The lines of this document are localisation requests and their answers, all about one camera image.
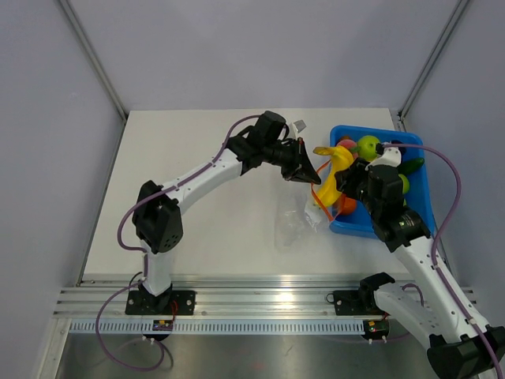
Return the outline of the clear zip top bag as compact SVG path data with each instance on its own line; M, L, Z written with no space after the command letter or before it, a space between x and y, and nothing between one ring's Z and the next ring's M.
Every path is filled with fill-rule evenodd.
M307 249L321 242L330 233L335 220L331 208L321 208L314 198L318 185L288 182L277 197L274 221L274 246L287 253Z

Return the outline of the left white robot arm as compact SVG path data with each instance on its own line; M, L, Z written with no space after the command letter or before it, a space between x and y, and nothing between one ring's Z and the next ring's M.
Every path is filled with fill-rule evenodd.
M246 117L241 131L230 128L211 159L171 182L148 181L140 188L133 225L143 254L143 275L130 291L128 315L191 314L173 289L170 251L182 240L182 217L201 198L222 184L240 178L263 163L279 167L288 182L319 184L305 142L302 120L288 123L272 111Z

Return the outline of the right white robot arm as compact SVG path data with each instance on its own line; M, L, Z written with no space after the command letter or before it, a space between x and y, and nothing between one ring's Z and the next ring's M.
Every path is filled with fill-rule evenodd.
M469 378L487 370L503 377L499 361L504 356L504 328L489 324L437 256L437 243L424 220L404 203L397 168L357 159L336 172L335 180L338 191L364 205L374 233L404 265L429 304L424 308L416 303L381 272L361 280L359 306L397 319L425 348L440 378Z

